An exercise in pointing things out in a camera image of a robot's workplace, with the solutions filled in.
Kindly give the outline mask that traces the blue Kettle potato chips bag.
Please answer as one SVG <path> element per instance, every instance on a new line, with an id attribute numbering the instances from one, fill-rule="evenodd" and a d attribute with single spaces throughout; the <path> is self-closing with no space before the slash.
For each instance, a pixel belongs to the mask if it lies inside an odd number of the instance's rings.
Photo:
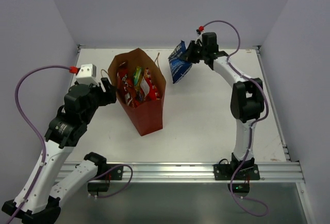
<path id="1" fill-rule="evenodd" d="M 186 45 L 181 41 L 168 57 L 172 83 L 178 83 L 190 71 L 192 63 L 183 61 L 180 57 L 186 52 Z"/>

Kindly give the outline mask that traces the red brown paper bag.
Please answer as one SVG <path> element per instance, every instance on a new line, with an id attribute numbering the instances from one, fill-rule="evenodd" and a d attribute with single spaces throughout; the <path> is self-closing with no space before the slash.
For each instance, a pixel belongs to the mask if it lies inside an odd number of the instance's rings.
<path id="1" fill-rule="evenodd" d="M 149 68 L 152 81 L 159 91 L 160 99 L 145 100 L 144 92 L 139 86 L 138 88 L 134 87 L 139 105 L 136 108 L 132 108 L 125 104 L 123 97 L 117 88 L 117 70 L 119 65 L 124 61 L 128 62 L 128 75 L 132 78 L 132 81 L 137 66 L 142 67 L 143 72 L 145 68 Z M 110 78 L 111 84 L 117 88 L 117 98 L 119 103 L 141 136 L 163 128 L 163 104 L 166 80 L 155 60 L 151 59 L 145 51 L 137 48 L 127 53 L 116 55 L 107 70 L 107 74 Z"/>

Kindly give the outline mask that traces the red patterned snack bag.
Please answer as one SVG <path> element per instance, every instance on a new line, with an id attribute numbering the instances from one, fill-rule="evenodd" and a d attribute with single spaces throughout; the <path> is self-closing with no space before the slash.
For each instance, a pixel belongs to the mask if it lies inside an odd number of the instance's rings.
<path id="1" fill-rule="evenodd" d="M 143 77 L 140 83 L 140 88 L 144 92 L 145 100 L 160 99 L 159 91 L 152 81 L 151 71 L 149 70 L 149 68 L 144 69 Z"/>

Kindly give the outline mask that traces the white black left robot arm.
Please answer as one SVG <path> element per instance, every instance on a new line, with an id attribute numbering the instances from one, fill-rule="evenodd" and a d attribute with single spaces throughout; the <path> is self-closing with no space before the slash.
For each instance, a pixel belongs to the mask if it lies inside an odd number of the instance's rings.
<path id="1" fill-rule="evenodd" d="M 45 134 L 44 147 L 19 195 L 6 201 L 2 212 L 22 223 L 55 223 L 65 201 L 93 177 L 107 173 L 106 158 L 88 153 L 81 164 L 58 184 L 55 180 L 69 154 L 87 131 L 98 107 L 116 102 L 116 88 L 107 78 L 97 84 L 75 84 L 69 88 L 56 117 Z"/>

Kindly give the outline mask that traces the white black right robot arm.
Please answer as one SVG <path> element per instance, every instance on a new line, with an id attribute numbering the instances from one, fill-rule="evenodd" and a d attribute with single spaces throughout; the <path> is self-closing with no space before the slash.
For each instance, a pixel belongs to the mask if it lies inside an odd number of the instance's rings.
<path id="1" fill-rule="evenodd" d="M 229 172 L 232 177 L 241 179 L 248 173 L 248 168 L 254 166 L 254 129 L 265 108 L 263 82 L 244 75 L 226 59 L 228 54 L 219 50 L 216 33 L 199 30 L 197 34 L 198 38 L 189 43 L 181 59 L 194 64 L 203 61 L 232 88 L 230 111 L 237 128 Z"/>

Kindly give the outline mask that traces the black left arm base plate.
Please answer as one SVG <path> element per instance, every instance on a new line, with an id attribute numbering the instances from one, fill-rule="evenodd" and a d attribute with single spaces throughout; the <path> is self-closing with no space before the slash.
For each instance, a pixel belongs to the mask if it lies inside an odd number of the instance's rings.
<path id="1" fill-rule="evenodd" d="M 92 180 L 122 180 L 123 164 L 103 164 L 100 169 L 97 170 L 96 176 L 90 179 Z"/>

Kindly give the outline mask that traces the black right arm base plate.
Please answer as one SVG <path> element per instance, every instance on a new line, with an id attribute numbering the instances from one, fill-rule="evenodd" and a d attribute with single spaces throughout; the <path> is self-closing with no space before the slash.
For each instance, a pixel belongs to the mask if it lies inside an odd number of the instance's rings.
<path id="1" fill-rule="evenodd" d="M 254 158 L 245 161 L 236 172 L 240 163 L 241 161 L 236 159 L 232 159 L 230 162 L 227 159 L 222 159 L 213 165 L 214 179 L 229 181 L 234 175 L 234 180 L 260 180 L 259 168 Z"/>

